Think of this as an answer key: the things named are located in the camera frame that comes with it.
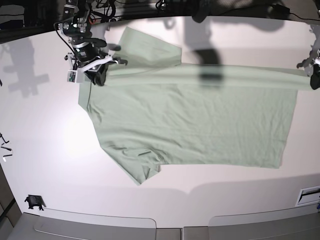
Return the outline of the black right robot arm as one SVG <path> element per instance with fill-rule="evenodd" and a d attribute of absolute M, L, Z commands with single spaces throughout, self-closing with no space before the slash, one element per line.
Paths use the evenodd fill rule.
<path fill-rule="evenodd" d="M 62 36 L 68 38 L 68 41 L 64 41 L 71 50 L 64 57 L 70 65 L 70 70 L 67 72 L 68 82 L 90 81 L 93 85 L 102 87 L 110 65 L 128 64 L 126 60 L 105 52 L 106 41 L 93 37 L 91 32 L 95 16 L 100 17 L 103 22 L 115 16 L 115 2 L 113 0 L 107 2 L 111 7 L 110 15 L 93 10 L 92 0 L 67 0 L 63 8 L 62 20 L 53 25 L 60 38 Z"/>

